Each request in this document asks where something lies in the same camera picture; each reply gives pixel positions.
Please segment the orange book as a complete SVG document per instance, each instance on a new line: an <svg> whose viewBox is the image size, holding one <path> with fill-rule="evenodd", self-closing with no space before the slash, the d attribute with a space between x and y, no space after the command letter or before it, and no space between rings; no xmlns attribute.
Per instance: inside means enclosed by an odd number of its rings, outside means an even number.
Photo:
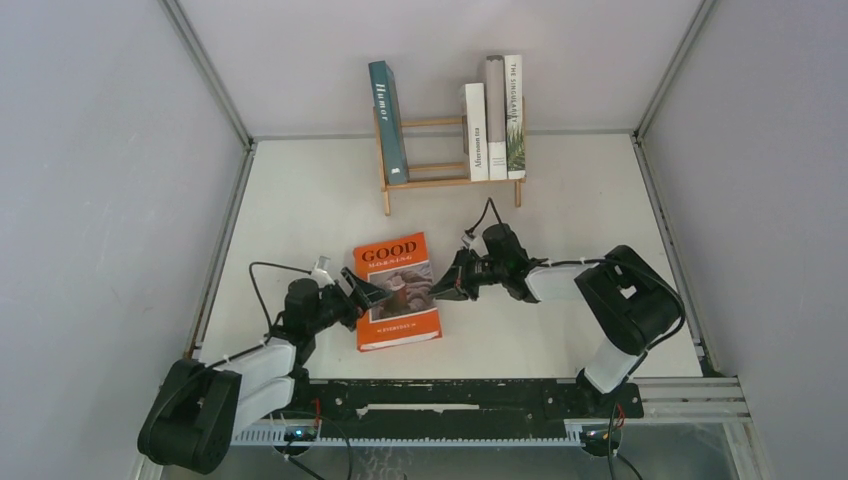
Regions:
<svg viewBox="0 0 848 480"><path fill-rule="evenodd" d="M434 286L425 234L362 245L353 250L355 274L390 293L357 321L357 350L369 352L442 336L429 291Z"/></svg>

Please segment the teal Humor book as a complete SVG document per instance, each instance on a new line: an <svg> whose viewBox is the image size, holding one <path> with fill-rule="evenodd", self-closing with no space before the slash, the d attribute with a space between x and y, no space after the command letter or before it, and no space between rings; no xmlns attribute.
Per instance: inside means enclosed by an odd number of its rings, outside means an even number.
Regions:
<svg viewBox="0 0 848 480"><path fill-rule="evenodd" d="M395 76L383 60L370 62L368 70L386 182L392 186L404 185L409 181L409 172Z"/></svg>

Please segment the white Singularity palm book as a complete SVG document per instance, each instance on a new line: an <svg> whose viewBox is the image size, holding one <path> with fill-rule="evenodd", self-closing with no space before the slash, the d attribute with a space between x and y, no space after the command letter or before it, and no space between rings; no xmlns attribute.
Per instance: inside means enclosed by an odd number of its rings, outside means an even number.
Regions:
<svg viewBox="0 0 848 480"><path fill-rule="evenodd" d="M504 56L506 160L509 179L526 176L523 62L518 54Z"/></svg>

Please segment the white thick book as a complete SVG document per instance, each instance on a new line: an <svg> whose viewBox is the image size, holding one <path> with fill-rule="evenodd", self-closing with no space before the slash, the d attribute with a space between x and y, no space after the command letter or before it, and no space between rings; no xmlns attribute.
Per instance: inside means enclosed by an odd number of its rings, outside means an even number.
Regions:
<svg viewBox="0 0 848 480"><path fill-rule="evenodd" d="M486 102L483 83L465 84L461 90L465 120L466 150L469 179L472 182L489 180Z"/></svg>

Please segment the grey notebook with elastic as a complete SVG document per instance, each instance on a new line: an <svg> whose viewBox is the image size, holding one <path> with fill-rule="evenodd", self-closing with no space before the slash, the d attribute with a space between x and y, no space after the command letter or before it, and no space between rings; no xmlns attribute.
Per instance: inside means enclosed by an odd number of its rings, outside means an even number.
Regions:
<svg viewBox="0 0 848 480"><path fill-rule="evenodd" d="M504 56L490 55L483 64L486 100L489 178L508 178L506 154L506 111Z"/></svg>

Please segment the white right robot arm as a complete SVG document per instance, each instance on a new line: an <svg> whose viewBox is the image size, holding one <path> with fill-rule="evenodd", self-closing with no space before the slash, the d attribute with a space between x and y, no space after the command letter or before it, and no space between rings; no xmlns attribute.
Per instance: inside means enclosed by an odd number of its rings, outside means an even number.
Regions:
<svg viewBox="0 0 848 480"><path fill-rule="evenodd" d="M358 350L440 337L438 302L476 301L483 287L501 286L528 304L563 299L576 288L605 335L578 374L578 402L587 414L602 416L647 354L682 327L680 296L628 245L600 259L551 262L530 256L506 223L487 227L480 238L483 253L473 247L474 231L466 230L440 278L421 232L354 248L355 283L367 292L357 316Z"/></svg>

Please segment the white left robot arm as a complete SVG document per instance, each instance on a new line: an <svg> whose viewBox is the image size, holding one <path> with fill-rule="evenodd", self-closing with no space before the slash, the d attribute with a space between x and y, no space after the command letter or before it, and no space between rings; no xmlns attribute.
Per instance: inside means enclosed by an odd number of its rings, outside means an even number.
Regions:
<svg viewBox="0 0 848 480"><path fill-rule="evenodd" d="M349 291L336 281L290 283L283 310L258 345L209 364L176 361L143 422L138 451L158 465L209 474L231 441L261 418L278 410L305 414L313 401L305 363L317 335L336 324L355 330L365 313L392 296L342 272Z"/></svg>

